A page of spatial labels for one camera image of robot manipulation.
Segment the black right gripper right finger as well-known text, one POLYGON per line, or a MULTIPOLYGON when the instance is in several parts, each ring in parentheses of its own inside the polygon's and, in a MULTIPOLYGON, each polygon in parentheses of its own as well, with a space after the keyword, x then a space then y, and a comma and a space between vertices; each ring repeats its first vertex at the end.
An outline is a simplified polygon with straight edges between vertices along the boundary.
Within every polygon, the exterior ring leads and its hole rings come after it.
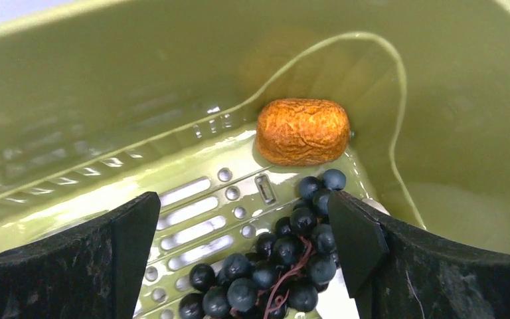
POLYGON ((510 318, 510 255, 451 241, 344 191, 328 201, 361 318, 510 318))

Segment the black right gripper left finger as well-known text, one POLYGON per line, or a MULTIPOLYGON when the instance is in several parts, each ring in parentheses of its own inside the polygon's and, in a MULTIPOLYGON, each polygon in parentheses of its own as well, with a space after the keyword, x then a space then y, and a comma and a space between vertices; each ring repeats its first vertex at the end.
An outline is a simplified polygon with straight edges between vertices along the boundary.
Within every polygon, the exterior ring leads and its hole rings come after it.
POLYGON ((159 218, 146 192, 0 253, 0 318, 131 318, 159 218))

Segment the orange toy fruit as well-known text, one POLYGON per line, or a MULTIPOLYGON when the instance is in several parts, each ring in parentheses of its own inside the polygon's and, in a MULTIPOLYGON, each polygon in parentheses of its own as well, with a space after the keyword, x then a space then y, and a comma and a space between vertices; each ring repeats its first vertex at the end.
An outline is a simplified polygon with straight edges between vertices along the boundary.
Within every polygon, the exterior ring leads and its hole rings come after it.
POLYGON ((338 103, 283 98, 259 113, 254 145, 274 165, 303 167, 335 161, 349 140, 349 117, 338 103))

